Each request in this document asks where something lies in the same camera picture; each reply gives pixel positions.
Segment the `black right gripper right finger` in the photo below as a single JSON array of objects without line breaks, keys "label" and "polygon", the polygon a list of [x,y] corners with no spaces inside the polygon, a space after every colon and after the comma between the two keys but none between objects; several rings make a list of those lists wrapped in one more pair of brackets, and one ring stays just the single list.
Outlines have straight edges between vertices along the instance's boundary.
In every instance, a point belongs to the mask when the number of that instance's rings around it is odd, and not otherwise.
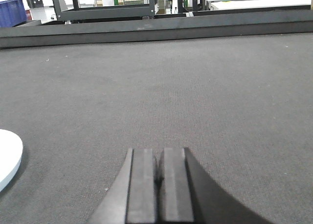
[{"label": "black right gripper right finger", "polygon": [[165,148],[159,162],[162,224],[268,224],[223,190],[188,148]]}]

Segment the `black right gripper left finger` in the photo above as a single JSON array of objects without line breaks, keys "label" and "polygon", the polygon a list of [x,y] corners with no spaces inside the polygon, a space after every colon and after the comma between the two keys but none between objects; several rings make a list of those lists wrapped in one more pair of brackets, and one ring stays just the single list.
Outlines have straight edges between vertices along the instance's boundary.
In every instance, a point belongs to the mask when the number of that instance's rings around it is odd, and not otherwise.
[{"label": "black right gripper left finger", "polygon": [[155,224],[156,161],[151,149],[130,148],[89,224]]}]

